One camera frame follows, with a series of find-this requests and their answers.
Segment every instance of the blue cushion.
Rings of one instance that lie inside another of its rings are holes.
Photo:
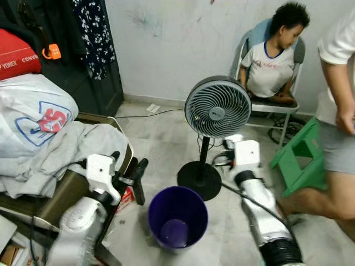
[[[249,38],[248,38],[249,49],[256,44],[263,43],[270,39],[271,22],[272,22],[272,18],[265,19],[250,31]],[[292,46],[293,49],[295,49],[297,42],[298,39],[293,44]]]

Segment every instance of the white t-shirt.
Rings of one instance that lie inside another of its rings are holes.
[[[343,17],[318,44],[323,61],[334,65],[348,65],[350,84],[355,92],[355,7]],[[316,117],[336,125],[337,105],[329,88],[319,95]]]
[[[254,45],[241,64],[250,68],[247,87],[256,96],[274,96],[293,75],[293,49],[285,49],[271,58],[267,54],[266,42]]]

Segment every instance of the white bag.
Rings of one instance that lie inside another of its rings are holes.
[[[34,156],[77,115],[74,99],[42,74],[1,80],[0,160]]]

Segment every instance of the purple trash can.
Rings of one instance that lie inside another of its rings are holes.
[[[148,222],[160,246],[178,254],[198,242],[206,232],[207,208],[195,191],[168,187],[151,201]]]

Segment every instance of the person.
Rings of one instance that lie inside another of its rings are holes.
[[[254,45],[241,62],[240,82],[251,98],[295,103],[289,94],[294,67],[291,46],[309,23],[306,7],[299,3],[288,2],[277,9],[270,26],[270,39]]]
[[[280,204],[286,215],[308,213],[355,226],[355,6],[318,48],[328,84],[316,112],[328,189],[302,188]]]

